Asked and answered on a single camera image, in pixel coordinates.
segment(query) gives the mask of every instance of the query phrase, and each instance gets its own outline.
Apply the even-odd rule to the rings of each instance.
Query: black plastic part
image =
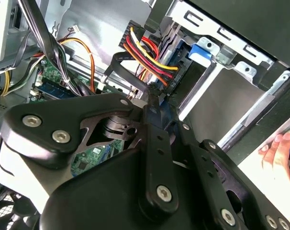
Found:
[[[152,42],[154,42],[157,46],[161,43],[161,38],[151,34],[149,37],[148,37],[149,40],[151,40]]]
[[[216,148],[212,149],[209,143],[213,143]],[[216,143],[211,140],[204,140],[201,147],[210,152],[212,161],[225,173],[227,180],[223,184],[224,189],[232,191],[237,196],[242,206],[245,224],[249,229],[271,229],[266,220],[266,215],[275,220],[282,218],[290,226],[284,216],[276,212],[276,208],[268,199],[257,199],[257,197],[265,196]],[[278,228],[282,229],[279,221],[276,221],[276,223]]]
[[[133,27],[134,29],[134,33],[135,33],[135,36],[136,38],[141,41],[143,35],[145,34],[145,29],[138,23],[130,20],[130,22],[128,23],[127,27],[126,27],[126,30],[124,32],[124,35],[121,39],[121,42],[119,44],[119,47],[125,49],[124,47],[124,43],[126,42],[126,37],[130,34],[130,28]]]
[[[113,93],[22,104],[6,113],[1,135],[6,145],[15,152],[45,167],[63,168],[68,165],[73,153],[90,148],[86,144],[101,120],[111,115],[129,117],[133,108],[125,97]],[[25,126],[22,119],[26,115],[39,117],[42,124],[36,128]],[[85,135],[81,135],[80,129],[87,130]],[[55,142],[52,133],[56,130],[66,131],[70,141],[66,144]]]
[[[154,34],[159,28],[172,2],[173,0],[156,0],[156,3],[146,20],[144,28]]]
[[[111,66],[115,73],[122,77],[129,84],[133,85],[135,88],[142,92],[147,91],[147,85],[140,79],[136,78],[134,74],[125,69],[118,60],[130,59],[131,55],[127,52],[116,53],[113,55]]]

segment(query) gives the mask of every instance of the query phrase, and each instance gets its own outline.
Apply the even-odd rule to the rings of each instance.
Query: human hand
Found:
[[[266,180],[264,195],[290,221],[290,133],[277,135],[271,146],[259,150]]]

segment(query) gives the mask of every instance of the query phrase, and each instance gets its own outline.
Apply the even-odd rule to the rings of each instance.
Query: finger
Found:
[[[274,161],[275,153],[277,151],[277,148],[281,140],[282,140],[281,134],[275,137],[275,140],[271,144],[270,149],[267,151],[262,161],[263,170],[266,171],[267,173],[270,173],[271,176],[273,176],[272,172],[273,172],[273,161]]]
[[[289,156],[290,156],[290,133],[286,133],[280,142],[275,153],[273,161],[273,171],[275,180],[282,183],[290,182],[290,169],[289,169]]]

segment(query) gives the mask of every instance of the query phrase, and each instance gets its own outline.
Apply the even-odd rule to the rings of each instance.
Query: screw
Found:
[[[216,149],[216,145],[214,145],[212,142],[209,142],[209,145],[212,149]]]
[[[277,229],[278,228],[278,226],[277,226],[276,222],[274,221],[274,219],[272,217],[270,217],[269,215],[266,216],[266,221],[269,223],[269,225],[273,229]]]
[[[123,99],[121,99],[121,103],[124,104],[124,105],[128,105],[128,102],[123,100]]]
[[[66,144],[70,141],[70,135],[63,130],[57,130],[53,132],[52,137],[55,142],[58,142],[60,144]]]
[[[222,209],[221,213],[224,221],[226,221],[227,224],[229,224],[230,226],[235,225],[235,219],[231,212],[229,212],[227,209]]]
[[[187,124],[182,125],[186,130],[190,130],[190,127]]]
[[[172,200],[172,193],[164,185],[159,185],[158,188],[156,188],[156,193],[164,202],[170,202]]]
[[[285,229],[285,230],[290,230],[289,225],[281,218],[278,219],[279,223],[281,224],[281,226]]]
[[[24,125],[26,125],[28,127],[35,128],[35,127],[39,127],[41,125],[42,120],[40,118],[38,118],[37,116],[28,115],[22,119],[22,122],[24,123]]]
[[[150,110],[151,112],[153,112],[154,114],[156,114],[156,109],[155,109],[155,108],[151,107],[149,110]]]

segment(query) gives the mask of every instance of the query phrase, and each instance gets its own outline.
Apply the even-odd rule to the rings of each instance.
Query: black mounting arm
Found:
[[[68,167],[91,146],[126,141],[122,153],[51,194],[40,229],[269,230],[283,229],[280,220],[290,229],[229,157],[212,141],[197,142],[175,111],[159,107],[154,89],[143,109],[101,94],[9,110],[2,144],[46,168]]]

